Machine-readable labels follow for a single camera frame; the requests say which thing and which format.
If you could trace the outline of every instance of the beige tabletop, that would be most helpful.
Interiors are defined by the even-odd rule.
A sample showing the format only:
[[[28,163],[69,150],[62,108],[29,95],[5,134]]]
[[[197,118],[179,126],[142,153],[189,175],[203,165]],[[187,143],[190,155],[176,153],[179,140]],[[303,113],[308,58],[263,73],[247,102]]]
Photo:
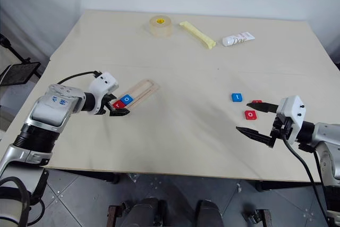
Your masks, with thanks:
[[[100,70],[120,83],[120,95],[143,79],[160,89],[124,117],[73,115],[49,167],[171,173],[228,178],[308,181],[303,166],[277,140],[274,149],[235,126],[269,135],[274,114],[248,121],[246,103],[279,104],[299,95],[310,122],[340,123],[340,72],[306,22],[168,14],[173,34],[155,38],[155,14],[86,11],[60,48],[0,142],[12,143],[34,101],[51,83]],[[178,25],[188,20],[217,41],[208,50]],[[248,31],[255,40],[224,47],[222,38]],[[65,85],[87,90],[91,75]],[[231,101],[242,93],[243,102]],[[299,150],[316,180],[312,154]]]

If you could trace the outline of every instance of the gray floor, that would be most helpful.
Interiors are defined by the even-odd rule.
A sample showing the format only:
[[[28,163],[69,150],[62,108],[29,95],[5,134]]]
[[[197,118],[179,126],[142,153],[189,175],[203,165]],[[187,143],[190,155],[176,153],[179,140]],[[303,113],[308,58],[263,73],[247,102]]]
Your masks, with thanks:
[[[241,185],[241,192],[237,191],[237,183]],[[311,188],[257,192],[245,180],[151,174],[140,175],[136,183],[123,174],[118,184],[112,184],[57,170],[50,170],[43,196],[45,215],[33,226],[106,226],[109,205],[146,197],[167,201],[167,226],[192,226],[200,199],[216,203],[225,226],[247,226],[241,212],[248,204],[269,209],[274,227],[326,226]],[[33,207],[30,220],[37,217],[39,207]]]

